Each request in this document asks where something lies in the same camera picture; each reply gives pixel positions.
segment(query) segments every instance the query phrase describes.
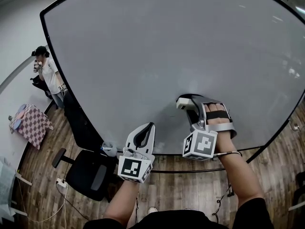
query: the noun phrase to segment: person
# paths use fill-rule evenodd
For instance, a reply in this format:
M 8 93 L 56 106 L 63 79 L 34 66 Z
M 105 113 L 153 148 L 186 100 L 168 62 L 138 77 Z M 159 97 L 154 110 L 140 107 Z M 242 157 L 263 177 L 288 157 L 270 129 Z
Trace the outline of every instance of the person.
M 34 67 L 38 71 L 39 78 L 47 84 L 57 106 L 64 108 L 63 92 L 58 88 L 63 84 L 63 80 L 54 60 L 49 58 L 50 53 L 44 46 L 38 47 L 34 52 L 36 58 Z
M 206 112 L 224 110 L 221 104 L 204 105 Z M 228 123 L 227 118 L 208 120 L 209 125 Z M 219 132 L 216 140 L 217 153 L 236 151 L 230 137 L 230 131 Z M 271 229 L 274 228 L 268 214 L 264 193 L 258 178 L 250 166 L 237 154 L 219 157 L 235 194 L 238 197 L 238 210 L 233 229 Z M 124 181 L 106 211 L 103 219 L 92 220 L 84 225 L 84 229 L 122 229 L 126 228 L 132 215 L 139 184 Z M 204 213 L 194 210 L 161 211 L 148 214 L 133 229 L 163 228 L 204 228 L 225 229 L 227 227 L 210 221 Z

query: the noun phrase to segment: white t-shirt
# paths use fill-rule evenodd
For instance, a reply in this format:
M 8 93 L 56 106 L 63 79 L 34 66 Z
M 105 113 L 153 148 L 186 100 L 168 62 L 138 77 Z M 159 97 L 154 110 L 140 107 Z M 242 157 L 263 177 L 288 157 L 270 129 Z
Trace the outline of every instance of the white t-shirt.
M 60 90 L 58 89 L 59 83 L 57 82 L 57 77 L 55 75 L 57 71 L 58 69 L 55 65 L 54 60 L 51 58 L 47 58 L 45 64 L 42 67 L 41 73 L 51 94 L 57 94 L 60 92 Z

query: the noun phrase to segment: pink checkered cloth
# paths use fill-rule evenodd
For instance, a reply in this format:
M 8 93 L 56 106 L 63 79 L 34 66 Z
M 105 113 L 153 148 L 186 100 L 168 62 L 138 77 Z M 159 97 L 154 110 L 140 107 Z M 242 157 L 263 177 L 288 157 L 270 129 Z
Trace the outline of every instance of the pink checkered cloth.
M 10 122 L 10 131 L 13 133 L 14 123 L 17 121 L 16 113 Z M 53 130 L 53 126 L 48 117 L 36 106 L 27 104 L 24 108 L 24 115 L 21 118 L 21 124 L 16 130 L 25 139 L 27 139 L 35 148 L 40 149 L 40 144 L 46 135 L 47 128 Z

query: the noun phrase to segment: black t-shirt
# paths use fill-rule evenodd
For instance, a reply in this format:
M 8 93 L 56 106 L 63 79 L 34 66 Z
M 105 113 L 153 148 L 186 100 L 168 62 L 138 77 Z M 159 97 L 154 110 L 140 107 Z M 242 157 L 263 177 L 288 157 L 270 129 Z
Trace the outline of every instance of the black t-shirt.
M 84 229 L 123 229 L 113 219 L 92 220 L 85 224 Z M 170 210 L 154 212 L 144 217 L 132 229 L 168 229 L 168 228 L 205 228 L 226 229 L 227 227 L 210 221 L 204 213 L 195 210 Z M 233 229 L 273 229 L 266 208 L 265 200 L 254 198 L 244 203 L 237 211 Z

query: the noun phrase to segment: whiteboard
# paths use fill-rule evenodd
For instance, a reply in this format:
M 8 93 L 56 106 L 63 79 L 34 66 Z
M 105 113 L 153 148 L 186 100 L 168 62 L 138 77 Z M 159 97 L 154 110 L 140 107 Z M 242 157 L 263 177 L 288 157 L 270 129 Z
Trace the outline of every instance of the whiteboard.
M 305 25 L 274 0 L 61 0 L 41 19 L 65 82 L 118 148 L 154 122 L 154 153 L 181 154 L 182 94 L 222 101 L 237 149 L 264 146 L 305 89 Z

